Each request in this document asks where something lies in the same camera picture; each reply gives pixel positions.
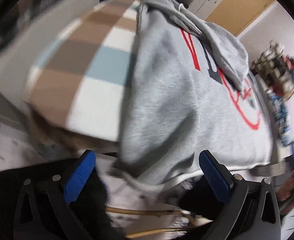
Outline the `grey hoodie with red print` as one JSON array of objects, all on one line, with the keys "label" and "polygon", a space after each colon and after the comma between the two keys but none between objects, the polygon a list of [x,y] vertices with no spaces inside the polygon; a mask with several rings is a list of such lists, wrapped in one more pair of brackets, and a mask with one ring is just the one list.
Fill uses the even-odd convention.
[{"label": "grey hoodie with red print", "polygon": [[241,42],[175,0],[142,0],[118,161],[136,189],[159,192],[202,174],[208,150],[231,171],[270,162],[265,102]]}]

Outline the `wooden shelf rack with clothes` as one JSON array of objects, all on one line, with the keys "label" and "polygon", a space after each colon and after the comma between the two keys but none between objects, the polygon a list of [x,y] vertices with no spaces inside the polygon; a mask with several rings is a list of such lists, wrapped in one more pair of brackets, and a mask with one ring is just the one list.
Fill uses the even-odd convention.
[{"label": "wooden shelf rack with clothes", "polygon": [[286,55],[284,46],[277,41],[270,41],[269,48],[252,61],[250,69],[277,96],[288,101],[294,95],[294,57]]}]

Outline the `blue plaid shirt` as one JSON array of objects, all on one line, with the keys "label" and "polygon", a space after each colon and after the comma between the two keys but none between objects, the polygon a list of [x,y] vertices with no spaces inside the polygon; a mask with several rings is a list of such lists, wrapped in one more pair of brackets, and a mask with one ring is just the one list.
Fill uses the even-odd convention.
[{"label": "blue plaid shirt", "polygon": [[267,92],[269,98],[269,104],[274,114],[276,128],[278,132],[278,138],[280,139],[283,146],[288,146],[289,130],[290,130],[290,118],[287,106],[283,96],[276,95],[273,91]]}]

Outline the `checkered brown blue bedspread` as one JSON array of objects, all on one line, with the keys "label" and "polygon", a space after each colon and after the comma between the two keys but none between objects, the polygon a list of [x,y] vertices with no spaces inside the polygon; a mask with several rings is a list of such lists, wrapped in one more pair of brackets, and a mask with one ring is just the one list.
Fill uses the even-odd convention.
[{"label": "checkered brown blue bedspread", "polygon": [[117,141],[141,0],[106,0],[62,29],[31,65],[24,100],[51,126]]}]

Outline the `light wooden door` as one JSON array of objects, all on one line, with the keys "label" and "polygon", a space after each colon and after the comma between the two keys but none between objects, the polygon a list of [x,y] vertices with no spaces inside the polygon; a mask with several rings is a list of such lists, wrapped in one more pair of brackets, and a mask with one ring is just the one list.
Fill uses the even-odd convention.
[{"label": "light wooden door", "polygon": [[238,36],[275,0],[222,0],[206,18]]}]

